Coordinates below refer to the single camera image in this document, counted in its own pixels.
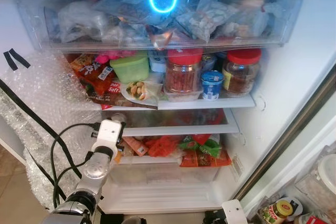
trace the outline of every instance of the nuts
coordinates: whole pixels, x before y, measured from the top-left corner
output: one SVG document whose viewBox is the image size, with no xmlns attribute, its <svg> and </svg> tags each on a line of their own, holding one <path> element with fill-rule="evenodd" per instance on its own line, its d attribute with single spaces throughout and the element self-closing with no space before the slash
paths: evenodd
<svg viewBox="0 0 336 224">
<path fill-rule="evenodd" d="M 128 94 L 137 100 L 144 100 L 146 96 L 145 83 L 143 81 L 131 82 L 126 88 Z"/>
</svg>

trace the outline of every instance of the red lid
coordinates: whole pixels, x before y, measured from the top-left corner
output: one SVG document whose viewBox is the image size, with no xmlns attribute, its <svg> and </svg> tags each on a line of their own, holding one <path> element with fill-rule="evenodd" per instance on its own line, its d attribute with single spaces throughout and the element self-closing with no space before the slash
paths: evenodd
<svg viewBox="0 0 336 224">
<path fill-rule="evenodd" d="M 192 65 L 201 61 L 202 48 L 168 50 L 169 61 L 178 65 Z"/>
<path fill-rule="evenodd" d="M 227 52 L 227 59 L 240 65 L 255 64 L 260 60 L 260 48 L 230 50 Z"/>
</svg>

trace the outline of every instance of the crisper drawer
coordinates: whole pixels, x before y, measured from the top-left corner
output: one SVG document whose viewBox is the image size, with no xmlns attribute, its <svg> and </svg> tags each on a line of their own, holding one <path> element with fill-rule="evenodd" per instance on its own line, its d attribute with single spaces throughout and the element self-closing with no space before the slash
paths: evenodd
<svg viewBox="0 0 336 224">
<path fill-rule="evenodd" d="M 290 36 L 302 0 L 17 0 L 37 49 L 265 47 Z"/>
<path fill-rule="evenodd" d="M 178 163 L 128 164 L 113 167 L 113 182 L 122 185 L 194 184 L 212 182 L 219 167 L 181 168 Z"/>
<path fill-rule="evenodd" d="M 102 111 L 102 118 L 123 114 L 127 119 L 123 136 L 156 136 L 237 133 L 230 109 Z"/>
</svg>

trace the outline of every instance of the blue light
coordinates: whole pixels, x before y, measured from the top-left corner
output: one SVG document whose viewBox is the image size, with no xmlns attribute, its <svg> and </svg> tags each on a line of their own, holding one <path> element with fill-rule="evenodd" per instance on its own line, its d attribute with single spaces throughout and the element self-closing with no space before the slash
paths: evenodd
<svg viewBox="0 0 336 224">
<path fill-rule="evenodd" d="M 149 3 L 151 3 L 152 8 L 158 13 L 169 13 L 169 12 L 171 12 L 174 9 L 174 7 L 176 6 L 176 2 L 177 2 L 177 0 L 173 0 L 173 3 L 171 5 L 171 7 L 167 8 L 167 9 L 164 9 L 164 10 L 161 10 L 161 9 L 158 9 L 155 6 L 154 0 L 149 0 Z"/>
</svg>

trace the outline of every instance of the blue yogurt cup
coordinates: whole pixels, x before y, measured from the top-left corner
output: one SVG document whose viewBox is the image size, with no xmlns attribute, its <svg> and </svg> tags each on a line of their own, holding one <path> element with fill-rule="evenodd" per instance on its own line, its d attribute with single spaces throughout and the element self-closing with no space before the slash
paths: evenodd
<svg viewBox="0 0 336 224">
<path fill-rule="evenodd" d="M 207 71 L 202 74 L 203 99 L 214 101 L 219 97 L 224 76 L 218 71 Z"/>
</svg>

